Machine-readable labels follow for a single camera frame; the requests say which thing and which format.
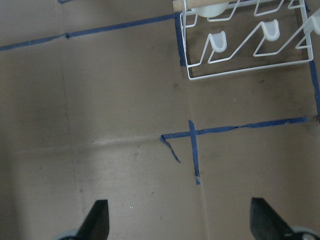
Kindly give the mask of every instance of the blue tape line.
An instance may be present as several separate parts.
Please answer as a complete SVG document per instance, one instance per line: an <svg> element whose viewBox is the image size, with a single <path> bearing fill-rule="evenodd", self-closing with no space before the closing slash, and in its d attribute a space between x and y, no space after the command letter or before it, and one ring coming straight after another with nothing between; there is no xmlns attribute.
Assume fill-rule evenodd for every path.
<svg viewBox="0 0 320 240"><path fill-rule="evenodd" d="M200 177L199 174L199 161L198 161L198 146L197 146L197 137L194 123L189 120L189 129L190 129L190 138L191 138L191 146L192 146L192 157L194 164L194 173L196 177ZM200 182L197 178L195 178L196 184L199 185Z"/></svg>
<svg viewBox="0 0 320 240"><path fill-rule="evenodd" d="M178 44L178 52L180 56L180 66L185 67L187 65L186 65L186 59L185 59L185 48L184 48L181 26L180 26L180 14L174 19L174 24L175 24L175 32L176 32L176 41Z"/></svg>
<svg viewBox="0 0 320 240"><path fill-rule="evenodd" d="M189 131L183 131L183 132L176 132L176 133L168 133L162 135L165 139L178 139L178 138L185 138L190 137Z"/></svg>
<svg viewBox="0 0 320 240"><path fill-rule="evenodd" d="M309 6L308 6L308 4L307 4L307 0L304 0L304 5L305 5L305 10L306 10L308 13L310 13L310 8L309 8Z"/></svg>
<svg viewBox="0 0 320 240"><path fill-rule="evenodd" d="M174 149L172 148L171 144L169 142L167 142L166 139L163 136L160 137L160 140L161 140L161 142L163 142L171 150L171 153L174 156L174 159L178 163L181 163L181 161L179 160L178 156L176 155Z"/></svg>
<svg viewBox="0 0 320 240"><path fill-rule="evenodd" d="M315 87L315 89L317 89L316 90L316 92L317 92L316 99L317 99L317 103L319 103L319 104L317 104L317 107L319 107L320 106L320 90L319 90L319 85L318 85L318 78L315 78L315 79L316 79L316 84L317 84L317 88ZM257 129L257 128L274 127L274 126L280 126L280 125L286 125L286 124L302 124L302 123L306 123L308 121L309 121L308 117L303 116L303 117L287 118L287 119L273 120L273 121L262 121L262 122L258 122L258 123L249 123L249 124L240 125L240 126L222 126L222 127L206 128L206 129L194 130L194 131L191 131L192 126L190 127L190 122L192 125L193 125L193 123L192 123L192 121L189 121L190 131L163 134L163 135L161 135L160 139L166 146L169 147L174 158L180 163L180 160L178 159L177 155L175 154L175 151L173 150L172 146L166 140L191 137L191 144L193 144L192 139L193 138L195 139L196 135L225 133L225 132L229 132L231 130L244 129L244 128ZM194 149L198 149L197 148L197 141L195 141L195 146L192 145L192 154L194 153ZM198 161L198 151L196 152L196 159Z"/></svg>
<svg viewBox="0 0 320 240"><path fill-rule="evenodd" d="M285 125L285 124L299 124L299 123L305 123L309 119L307 117L297 117L297 118L288 118L288 119L281 119L281 120L274 120L274 121L263 121L258 123L249 123L246 125L240 125L240 126L221 126L221 127L214 127L214 128L206 128L202 130L196 130L196 135L203 135L203 134L210 134L210 133L224 133L228 132L234 129L243 129L243 128L265 128L265 127L273 127L278 125ZM190 137L189 131L184 132L176 132L176 133L168 133L163 134L162 137L164 139L178 139L178 138L185 138Z"/></svg>
<svg viewBox="0 0 320 240"><path fill-rule="evenodd" d="M126 22L126 23L121 23L121 24L116 24L116 25L111 25L111 26L103 26L103 27L98 27L98 28L93 28L93 29L88 29L88 30L83 30L83 31L74 31L71 33L65 33L65 34L56 35L56 36L50 36L50 37L45 37L45 38L40 38L40 39L34 39L34 40L14 43L14 44L6 45L6 46L1 46L0 52L11 50L11 49L16 49L16 48L21 48L21 47L27 47L27 46L36 45L36 44L43 44L48 41L62 38L62 37L69 39L72 37L78 37L78 36L83 36L83 35L88 35L88 34L95 34L95 33L100 33L100 32L106 32L106 31L112 31L112 30L117 30L117 29L134 27L134 26L138 26L138 25L166 21L169 19L176 19L177 16L179 16L179 15L180 15L179 13L173 13L170 15L158 16L158 17L153 17L153 18L149 18L149 19Z"/></svg>
<svg viewBox="0 0 320 240"><path fill-rule="evenodd" d="M96 34L96 33L100 33L100 32L106 32L106 31L124 29L124 28L139 26L139 25L151 24L151 23L166 21L169 19L175 19L178 14L179 13L173 13L170 15L164 15L164 16L158 16L158 17L153 17L153 18L148 18L148 19L143 19L143 20L138 20L138 21L120 23L120 24L111 25L111 26L103 26L103 27L97 27L97 28L88 29L88 30L74 31L74 32L69 33L68 35L70 38L73 38L73 37L78 37L78 36L83 36L83 35L88 35L88 34Z"/></svg>
<svg viewBox="0 0 320 240"><path fill-rule="evenodd" d="M60 4L64 4L64 3L70 2L70 1L72 1L72 0L58 0L58 2L59 2Z"/></svg>
<svg viewBox="0 0 320 240"><path fill-rule="evenodd" d="M318 113L318 121L320 123L320 89L319 89L319 80L318 80L318 74L317 74L317 68L315 61L309 62L310 71L311 71L311 78L312 78L312 84L314 87L314 93L315 93L315 103L316 103L316 110Z"/></svg>
<svg viewBox="0 0 320 240"><path fill-rule="evenodd" d="M31 45L36 45L36 44L42 44L42 43L46 43L46 42L49 42L51 40L58 39L58 38L61 38L61 37L65 37L65 36L66 36L65 34L57 35L57 36L49 36L49 37L45 37L45 38L19 42L19 43L15 43L15 44L11 44L11 45L6 45L6 46L1 46L0 47L0 52L1 51L11 50L11 49L16 49L16 48L22 48L22 47L26 47L26 46L31 46Z"/></svg>

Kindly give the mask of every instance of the blue tape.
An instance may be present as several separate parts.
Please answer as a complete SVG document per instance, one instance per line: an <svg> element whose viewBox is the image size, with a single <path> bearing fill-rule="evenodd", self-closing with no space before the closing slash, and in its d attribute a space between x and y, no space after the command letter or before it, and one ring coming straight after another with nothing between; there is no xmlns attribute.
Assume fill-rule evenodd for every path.
<svg viewBox="0 0 320 240"><path fill-rule="evenodd" d="M307 0L304 0L304 5L305 5L305 10L306 10L308 13L310 13L310 8L309 8L309 6L308 6L308 4L307 4Z"/></svg>
<svg viewBox="0 0 320 240"><path fill-rule="evenodd" d="M124 28L145 25L145 24L151 24L151 23L156 23L156 22L162 22L162 21L166 21L169 19L175 19L178 14L179 13L173 13L170 15L164 15L164 16L158 16L158 17L153 17L153 18L148 18L148 19L143 19L143 20L138 20L138 21L120 23L120 24L111 25L111 26L103 26L103 27L97 27L97 28L88 29L88 30L74 31L74 32L70 32L68 35L70 38L73 38L73 37L78 37L78 36L83 36L83 35L88 35L88 34L96 34L96 33L100 33L100 32L112 31L112 30L117 30L117 29L124 29Z"/></svg>
<svg viewBox="0 0 320 240"><path fill-rule="evenodd" d="M71 0L62 0L61 3L68 2L68 1L71 1ZM11 50L11 49L16 49L16 48L21 48L21 47L27 47L27 46L36 45L36 44L43 44L48 41L62 38L62 37L69 39L72 37L78 37L78 36L83 36L83 35L88 35L88 34L96 34L96 33L100 33L100 32L106 32L106 31L112 31L112 30L117 30L117 29L134 27L134 26L138 26L138 25L145 25L145 24L166 21L169 19L176 19L179 15L180 15L180 13L173 13L173 14L153 17L153 18L149 18L149 19L126 22L126 23L121 23L121 24L116 24L116 25L111 25L111 26L103 26L103 27L98 27L98 28L93 28L93 29L88 29L88 30L83 30L83 31L74 31L71 33L65 33L65 34L56 35L56 36L50 36L50 37L45 37L45 38L40 38L40 39L34 39L34 40L14 43L14 44L6 45L6 46L0 46L0 52Z"/></svg>
<svg viewBox="0 0 320 240"><path fill-rule="evenodd" d="M176 133L168 133L162 135L165 139L178 139L178 138L185 138L190 137L189 131L183 131L183 132L176 132Z"/></svg>
<svg viewBox="0 0 320 240"><path fill-rule="evenodd" d="M176 155L174 149L172 148L171 144L170 144L169 142L167 142L166 139L165 139L163 136L160 137L160 140L161 140L161 142L163 142L163 143L171 150L171 153L172 153L172 155L174 156L174 159L175 159L178 163L181 163L180 160L179 160L179 158L178 158L178 156Z"/></svg>
<svg viewBox="0 0 320 240"><path fill-rule="evenodd" d="M318 121L320 123L320 89L319 89L319 80L318 80L318 74L317 74L317 68L315 61L309 62L310 71L311 71L311 78L312 78L312 84L314 87L314 95L315 95L315 103L316 103L316 110L318 113Z"/></svg>
<svg viewBox="0 0 320 240"><path fill-rule="evenodd" d="M224 133L234 129L242 129L242 128L255 129L255 128L265 128L265 127L272 127L272 126L278 126L278 125L285 125L285 124L299 124L299 123L305 123L308 120L309 119L307 117L297 117L297 118L288 118L288 119L281 119L281 120L274 120L274 121L263 121L258 123L249 123L249 124L240 125L240 126L221 126L221 127L196 130L195 134L196 135L216 134L216 133ZM178 138L190 137L190 132L183 131L183 132L176 132L176 133L168 133L168 134L163 134L161 136L164 139L178 139Z"/></svg>
<svg viewBox="0 0 320 240"><path fill-rule="evenodd" d="M60 4L64 4L64 3L70 2L70 1L72 1L72 0L58 0L58 2L59 2Z"/></svg>
<svg viewBox="0 0 320 240"><path fill-rule="evenodd" d="M176 41L178 44L178 52L180 56L180 66L186 67L186 59L185 59L185 48L182 39L181 25L180 25L180 14L174 19L175 24L175 32L176 32Z"/></svg>
<svg viewBox="0 0 320 240"><path fill-rule="evenodd" d="M198 146L197 146L197 137L194 123L189 120L189 129L190 129L190 138L191 138L191 146L192 146L192 157L194 164L194 173L196 177L200 177L199 174L199 161L198 161ZM197 178L195 178L196 184L199 185L200 182Z"/></svg>
<svg viewBox="0 0 320 240"><path fill-rule="evenodd" d="M45 38L19 42L19 43L15 43L15 44L11 44L11 45L6 45L6 46L1 46L0 52L11 50L11 49L16 49L16 48L22 48L22 47L26 47L26 46L31 46L31 45L36 45L36 44L42 44L42 43L46 43L51 40L65 37L65 36L66 36L65 34L61 34L61 35L57 35L57 36L49 36L49 37L45 37Z"/></svg>
<svg viewBox="0 0 320 240"><path fill-rule="evenodd" d="M318 84L318 78L317 72L314 70L311 70L313 73L312 75L315 75L312 77L312 81L316 79L316 99L317 99L317 108L320 106L320 90L319 90L319 84ZM262 121L258 123L249 123L245 125L240 126L222 126L222 127L214 127L214 128L206 128L202 130L195 130L195 126L192 123L192 121L189 121L189 128L190 131L184 131L184 132L176 132L176 133L169 133L169 134L163 134L161 135L161 141L170 148L172 155L174 158L180 163L180 160L178 159L177 155L175 154L172 146L166 141L168 139L178 139L178 138L185 138L185 137L191 137L191 144L192 144L192 155L193 155L193 162L194 162L194 168L197 174L199 174L199 163L198 163L198 147L197 147L197 139L196 135L204 135L204 134L213 134L213 133L225 133L231 130L235 129L244 129L244 128L250 128L250 129L257 129L257 128L266 128L266 127L274 127L274 126L280 126L280 125L286 125L286 124L302 124L309 121L309 118L306 116L303 117L296 117L296 118L287 118L287 119L280 119L280 120L273 120L273 121Z"/></svg>

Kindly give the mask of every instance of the white plastic cup holder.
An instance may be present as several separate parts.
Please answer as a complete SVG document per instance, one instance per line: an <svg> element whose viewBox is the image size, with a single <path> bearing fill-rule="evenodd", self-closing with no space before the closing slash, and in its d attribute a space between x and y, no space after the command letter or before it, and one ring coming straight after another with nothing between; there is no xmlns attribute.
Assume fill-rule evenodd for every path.
<svg viewBox="0 0 320 240"><path fill-rule="evenodd" d="M313 24L313 30L317 35L320 35L320 14L311 16L311 21Z"/></svg>
<svg viewBox="0 0 320 240"><path fill-rule="evenodd" d="M212 49L217 53L222 53L227 49L227 37L226 32L210 33L209 39Z"/></svg>
<svg viewBox="0 0 320 240"><path fill-rule="evenodd" d="M279 39L280 30L279 30L278 20L267 21L267 22L262 21L261 27L266 40L270 42L274 42Z"/></svg>
<svg viewBox="0 0 320 240"><path fill-rule="evenodd" d="M192 10L199 16L204 18L214 18L222 14L228 7L229 2L217 3L208 6L201 6L192 8Z"/></svg>

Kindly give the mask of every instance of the white wire rack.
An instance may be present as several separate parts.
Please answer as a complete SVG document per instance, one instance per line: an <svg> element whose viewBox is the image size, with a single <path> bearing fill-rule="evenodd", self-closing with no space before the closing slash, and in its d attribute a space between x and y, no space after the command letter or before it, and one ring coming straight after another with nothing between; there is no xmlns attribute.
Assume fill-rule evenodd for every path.
<svg viewBox="0 0 320 240"><path fill-rule="evenodd" d="M267 2L279 2L279 4L276 3L275 9L260 12L259 11L260 5L262 3L267 3ZM234 16L238 8L246 7L246 6L254 6L254 5L255 5L255 9L253 12L254 17L266 16L266 15L275 13L279 11L280 8L283 8L283 7L287 7L289 10L300 9L302 25L277 51L258 53L266 41L269 41L269 42L277 41L281 35L279 23L277 19L274 19L273 21L260 21L256 25L256 27L251 31L251 33L243 40L243 42L233 51L233 53L230 56L216 59L216 60L212 60L212 58L214 57L214 54L223 53L228 48L228 42L227 42L228 33L225 31L209 33L207 36L200 60L196 63L190 63L190 59L188 59L187 57L188 49L187 49L187 42L186 42L187 41L186 29L195 27L198 23L199 18L198 18L198 15L195 13L195 11L193 10L187 11L188 0L184 0L185 11L183 11L180 15L180 24L181 24L183 47L184 47L184 57L185 57L188 77L190 80L200 80L204 78L222 76L222 75L239 73L239 72L246 72L246 71L273 68L273 67L281 67L281 66L294 65L294 64L302 64L302 63L307 63L313 60L314 56L313 56L310 33L314 31L315 33L320 35L320 9L318 9L310 18L308 18L304 0L246 0L246 1L237 0L236 3L230 3L228 5L227 9L231 10L231 13L228 17L222 17L222 18L208 17L206 20L209 23L213 23L213 24L215 22L226 22L232 19L232 17ZM186 22L187 22L188 16L194 16L194 22L192 24L187 25ZM217 64L217 63L231 60L235 55L239 54L239 51L241 50L241 48L249 41L250 38L253 37L255 32L257 32L259 29L262 29L263 37L260 43L258 44L258 46L256 47L255 51L252 53L253 58L274 56L281 53L284 50L284 48L286 48L289 45L289 43L293 41L293 39L295 39L299 34L302 33L303 37L301 38L299 43L295 46L295 49L296 50L305 49L307 51L307 59L288 61L288 62L282 62L282 63L276 63L276 64L269 64L269 65L259 65L259 66L253 66L253 67L242 68L242 69L234 69L234 70L228 70L224 72L206 74L206 75L195 76L195 77L192 76L191 71L192 71L192 68L194 67L200 66L202 64L212 65L212 64ZM206 63L204 63L204 58L205 58L207 49L210 47L211 47L210 57L206 61Z"/></svg>

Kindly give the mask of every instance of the wire rack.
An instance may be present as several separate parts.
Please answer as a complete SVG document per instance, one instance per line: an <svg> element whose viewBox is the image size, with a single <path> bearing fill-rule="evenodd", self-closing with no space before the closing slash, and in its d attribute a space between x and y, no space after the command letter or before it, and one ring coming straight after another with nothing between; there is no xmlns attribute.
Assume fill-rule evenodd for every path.
<svg viewBox="0 0 320 240"><path fill-rule="evenodd" d="M274 8L263 11L264 8L262 6L266 3L271 4L271 6L274 6ZM251 7L250 9L252 9L253 11L252 18L255 18L256 21L258 21L258 23L255 27L253 27L252 31L247 35L247 37L245 37L243 40L241 39L242 41L240 42L240 44L238 44L237 46L231 46L228 44L227 39L233 34L234 31L227 32L221 30L221 25L228 23L228 21L231 21L235 17L235 15L242 14L242 9L245 9L245 7L247 7L247 10L248 7ZM285 39L284 41L284 39L282 38L282 41L284 41L284 43L282 43L278 47L278 49L265 52L266 48L264 46L268 42L277 43L279 42L279 39L281 39L282 32L279 24L280 20L271 20L271 18L276 12L283 8L286 8L287 11L294 11L295 14L297 14L298 12L298 15L301 18L300 26L297 26L297 29L291 36L283 36L283 38L287 39ZM187 30L191 28L196 28L199 24L199 18L202 17L199 17L194 10L187 10L188 0L184 0L184 9L185 10L180 14L180 25L184 47L184 57L188 77L190 80L200 80L239 72L281 67L294 64L303 64L313 60L314 58L311 42L311 32L314 31L316 34L320 35L320 9L318 9L311 17L308 18L304 0L237 0L237 2L235 3L230 3L227 6L226 10L226 12L229 12L227 16L225 16L224 14L224 16L222 17L206 18L206 22L210 24L210 32L206 35L205 44L201 48L202 53L201 55L198 54L200 58L198 58L196 61L196 57L190 56L190 45L188 46L189 33L187 34ZM197 36L197 31L195 31L195 34L192 34L193 38L203 37L201 35ZM254 47L255 50L253 50L250 53L247 49L243 49L244 46L250 40L259 37L261 39L257 42L258 44L256 45L256 47ZM292 42L294 40L297 42L297 38L299 38L298 43L292 46ZM294 48L290 49L290 51L306 51L307 57L305 59L298 60L284 60L282 62L275 61L275 63L272 63L272 61L267 60L265 61L267 62L267 64L256 66L249 65L247 67L244 66L240 68L219 71L220 67L218 66L218 64L220 64L220 66L221 63L229 64L229 61L236 58L238 55L243 54L243 52L245 52L245 54L247 55L250 54L252 58L251 62L258 62L258 59L269 58L270 56L277 56L283 53L284 50L288 48ZM226 52L228 52L228 55L222 56L223 53ZM193 69L203 65L210 65L209 69L212 70L212 72L208 73L208 71L206 71L205 74L193 76Z"/></svg>

